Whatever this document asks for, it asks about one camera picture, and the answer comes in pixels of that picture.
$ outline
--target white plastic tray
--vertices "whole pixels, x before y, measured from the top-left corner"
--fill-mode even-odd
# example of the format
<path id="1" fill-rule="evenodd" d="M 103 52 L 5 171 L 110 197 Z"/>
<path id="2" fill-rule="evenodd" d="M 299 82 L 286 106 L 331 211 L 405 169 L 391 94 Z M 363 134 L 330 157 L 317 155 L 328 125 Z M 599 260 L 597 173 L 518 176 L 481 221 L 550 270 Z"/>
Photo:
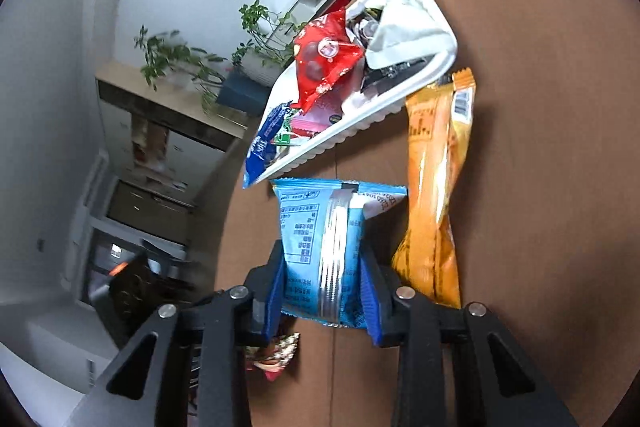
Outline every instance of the white plastic tray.
<path id="1" fill-rule="evenodd" d="M 353 14 L 362 11 L 362 5 L 367 0 L 357 0 L 353 5 L 347 8 L 347 18 Z M 255 183 L 261 182 L 268 178 L 275 178 L 288 172 L 307 160 L 317 156 L 318 154 L 331 149 L 335 144 L 345 141 L 348 137 L 353 136 L 358 131 L 366 129 L 373 122 L 379 122 L 385 119 L 386 115 L 399 112 L 404 105 L 404 99 L 407 95 L 421 89 L 432 82 L 435 82 L 443 74 L 449 71 L 456 59 L 457 41 L 452 29 L 447 23 L 444 15 L 438 8 L 434 0 L 419 0 L 424 8 L 430 13 L 436 24 L 443 30 L 450 33 L 456 42 L 456 48 L 452 52 L 440 52 L 435 55 L 429 64 L 414 76 L 406 79 L 401 84 L 389 89 L 387 92 L 369 100 L 357 112 L 347 114 L 342 119 L 333 124 L 328 129 L 322 131 L 307 141 L 302 146 L 290 147 L 289 152 L 283 158 L 276 160 L 269 168 L 267 168 Z M 298 92 L 298 83 L 296 81 L 296 63 L 292 63 L 277 79 L 273 86 L 266 109 L 262 116 L 260 126 L 264 123 L 271 109 L 283 102 L 292 100 L 291 93 Z"/>

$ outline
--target brown table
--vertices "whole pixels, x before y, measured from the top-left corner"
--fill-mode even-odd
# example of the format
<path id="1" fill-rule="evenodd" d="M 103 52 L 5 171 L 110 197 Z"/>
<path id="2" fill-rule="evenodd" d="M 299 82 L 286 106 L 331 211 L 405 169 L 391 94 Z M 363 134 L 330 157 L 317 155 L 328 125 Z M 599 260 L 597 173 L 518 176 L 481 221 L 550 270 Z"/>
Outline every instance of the brown table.
<path id="1" fill-rule="evenodd" d="M 496 311 L 582 427 L 600 427 L 640 367 L 638 0 L 436 0 L 457 65 L 478 81 L 451 203 L 463 301 Z M 296 169 L 296 177 L 406 183 L 406 114 Z M 390 253 L 406 209 L 372 235 Z M 241 283 L 278 238 L 266 183 L 232 197 L 217 287 Z M 397 353 L 364 331 L 298 320 L 275 383 L 250 375 L 254 425 L 387 427 Z"/>

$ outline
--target snack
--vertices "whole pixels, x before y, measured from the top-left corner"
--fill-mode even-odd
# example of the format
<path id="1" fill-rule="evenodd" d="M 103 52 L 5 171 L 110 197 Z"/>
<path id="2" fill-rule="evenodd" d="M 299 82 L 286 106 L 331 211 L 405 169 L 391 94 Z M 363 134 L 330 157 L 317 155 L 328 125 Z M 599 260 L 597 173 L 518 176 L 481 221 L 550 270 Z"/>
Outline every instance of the snack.
<path id="1" fill-rule="evenodd" d="M 460 308 L 449 197 L 465 161 L 476 81 L 470 69 L 406 99 L 409 113 L 409 224 L 391 261 L 398 275 L 434 301 Z"/>
<path id="2" fill-rule="evenodd" d="M 303 136 L 295 133 L 291 127 L 291 121 L 293 120 L 293 117 L 295 117 L 295 115 L 297 115 L 299 112 L 299 109 L 289 108 L 284 116 L 284 119 L 282 120 L 282 126 L 280 130 L 278 131 L 276 136 L 273 137 L 273 140 L 271 140 L 271 143 L 278 146 L 276 147 L 276 157 L 279 156 L 277 152 L 278 148 L 299 146 L 302 145 L 305 141 L 309 140 L 308 136 Z"/>
<path id="3" fill-rule="evenodd" d="M 346 22 L 349 38 L 367 48 L 380 26 L 381 9 L 366 9 Z"/>
<path id="4" fill-rule="evenodd" d="M 267 347 L 246 346 L 244 361 L 247 369 L 257 367 L 264 371 L 267 380 L 276 380 L 296 354 L 299 338 L 300 333 L 291 333 L 271 339 Z"/>
<path id="5" fill-rule="evenodd" d="M 440 28 L 418 0 L 386 0 L 380 23 L 367 46 L 367 66 L 379 70 L 455 49 L 453 37 Z"/>
<path id="6" fill-rule="evenodd" d="M 340 121 L 341 102 L 337 89 L 324 93 L 307 113 L 299 112 L 291 119 L 292 132 L 298 136 L 313 138 L 319 132 Z"/>
<path id="7" fill-rule="evenodd" d="M 364 219 L 406 196 L 405 187 L 282 178 L 280 234 L 287 263 L 282 311 L 328 325 L 364 327 L 358 259 Z"/>
<path id="8" fill-rule="evenodd" d="M 342 9 L 312 20 L 293 41 L 300 99 L 291 107 L 303 113 L 364 54 L 362 47 L 352 44 L 347 36 L 344 13 Z"/>
<path id="9" fill-rule="evenodd" d="M 258 134 L 249 146 L 249 152 L 244 160 L 242 188 L 251 186 L 275 158 L 276 146 L 272 143 L 272 140 L 280 131 L 284 118 L 289 111 L 290 102 L 277 105 L 271 109 L 269 116 L 260 127 Z"/>

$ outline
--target red foil packet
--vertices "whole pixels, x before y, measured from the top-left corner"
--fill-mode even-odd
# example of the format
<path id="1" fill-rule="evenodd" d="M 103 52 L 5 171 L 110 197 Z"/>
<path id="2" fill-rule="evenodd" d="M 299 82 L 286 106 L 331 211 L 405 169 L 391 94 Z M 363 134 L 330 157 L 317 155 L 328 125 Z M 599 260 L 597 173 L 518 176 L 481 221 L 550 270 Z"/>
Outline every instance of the red foil packet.
<path id="1" fill-rule="evenodd" d="M 306 113 L 363 57 L 345 30 L 345 10 L 327 13 L 307 24 L 293 41 L 300 99 L 291 107 Z"/>
<path id="2" fill-rule="evenodd" d="M 300 333 L 275 337 L 267 347 L 245 347 L 247 369 L 257 367 L 269 381 L 274 381 L 289 365 L 298 349 Z"/>

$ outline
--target blue snack packet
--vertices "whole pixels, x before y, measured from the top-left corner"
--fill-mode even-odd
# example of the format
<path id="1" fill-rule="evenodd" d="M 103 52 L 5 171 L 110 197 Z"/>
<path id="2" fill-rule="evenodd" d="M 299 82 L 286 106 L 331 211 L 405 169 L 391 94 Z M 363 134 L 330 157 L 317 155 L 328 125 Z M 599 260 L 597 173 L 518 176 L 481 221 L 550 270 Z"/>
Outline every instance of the blue snack packet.
<path id="1" fill-rule="evenodd" d="M 284 118 L 290 111 L 290 104 L 290 102 L 284 102 L 271 109 L 254 141 L 251 142 L 244 160 L 242 188 L 251 186 L 275 158 L 276 146 L 271 143 L 271 140 L 280 131 Z"/>
<path id="2" fill-rule="evenodd" d="M 405 187 L 283 178 L 280 233 L 287 263 L 282 311 L 324 324 L 364 328 L 358 269 L 364 220 L 406 197 Z"/>

